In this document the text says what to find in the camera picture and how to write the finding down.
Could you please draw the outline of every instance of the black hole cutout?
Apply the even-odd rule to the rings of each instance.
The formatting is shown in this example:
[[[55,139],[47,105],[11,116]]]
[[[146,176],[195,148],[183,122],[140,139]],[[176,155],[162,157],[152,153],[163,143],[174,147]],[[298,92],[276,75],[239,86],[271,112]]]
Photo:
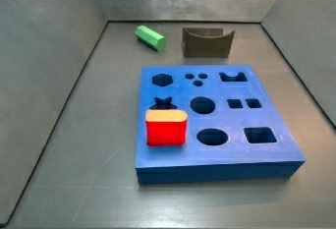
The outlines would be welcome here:
[[[191,107],[196,113],[207,115],[215,110],[215,102],[207,97],[196,97],[191,101]]]
[[[202,81],[194,81],[195,86],[202,86],[204,83]]]
[[[251,108],[262,108],[259,99],[247,99],[247,105]]]
[[[200,79],[206,79],[208,77],[207,74],[199,74]]]
[[[155,100],[155,105],[150,107],[151,109],[178,109],[178,106],[172,104],[172,100],[174,100],[172,97],[168,97],[166,99],[155,97],[154,100]]]
[[[152,77],[152,83],[158,86],[168,86],[174,84],[174,78],[170,75],[160,74]]]
[[[239,99],[228,99],[227,103],[228,103],[230,108],[243,108],[243,104]]]
[[[219,146],[227,142],[228,136],[227,133],[219,129],[206,129],[199,131],[198,139],[206,145]]]
[[[186,78],[191,80],[191,79],[194,79],[194,78],[195,78],[195,75],[192,75],[192,74],[187,74],[187,75],[186,75]]]
[[[274,131],[268,127],[246,128],[244,129],[247,141],[250,143],[276,143]]]
[[[247,82],[247,77],[243,72],[239,72],[236,76],[230,76],[227,73],[219,73],[222,81],[226,83],[244,83]]]

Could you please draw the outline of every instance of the green block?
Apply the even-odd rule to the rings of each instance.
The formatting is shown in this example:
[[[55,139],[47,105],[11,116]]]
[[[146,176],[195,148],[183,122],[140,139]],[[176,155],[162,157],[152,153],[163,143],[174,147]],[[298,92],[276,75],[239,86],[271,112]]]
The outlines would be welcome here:
[[[135,30],[135,35],[142,42],[151,46],[158,52],[163,51],[167,45],[167,39],[146,26],[140,26]]]

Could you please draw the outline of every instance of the rectangular hole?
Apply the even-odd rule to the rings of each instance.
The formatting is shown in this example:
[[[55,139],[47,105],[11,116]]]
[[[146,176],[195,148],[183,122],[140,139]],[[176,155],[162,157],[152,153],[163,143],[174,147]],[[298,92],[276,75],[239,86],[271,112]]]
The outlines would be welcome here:
[[[247,141],[250,143],[276,143],[278,139],[274,131],[268,127],[246,128],[244,129]]]
[[[239,99],[228,99],[227,103],[228,103],[230,108],[243,108],[243,104]]]
[[[247,105],[250,108],[262,108],[262,103],[259,99],[247,99]]]

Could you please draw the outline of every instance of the shape sorter board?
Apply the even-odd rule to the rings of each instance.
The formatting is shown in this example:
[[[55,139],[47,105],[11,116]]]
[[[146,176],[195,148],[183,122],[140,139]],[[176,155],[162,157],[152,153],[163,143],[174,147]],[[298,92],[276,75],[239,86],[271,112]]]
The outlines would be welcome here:
[[[188,113],[182,146],[147,145],[146,111],[163,108]],[[143,68],[135,156],[139,184],[290,178],[304,161],[250,66]]]

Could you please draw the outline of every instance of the brown block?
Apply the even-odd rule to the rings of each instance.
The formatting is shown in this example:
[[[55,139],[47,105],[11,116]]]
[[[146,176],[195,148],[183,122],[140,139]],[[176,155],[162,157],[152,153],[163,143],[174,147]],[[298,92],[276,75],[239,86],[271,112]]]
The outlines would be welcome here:
[[[223,35],[223,29],[183,29],[186,58],[227,58],[235,30]]]

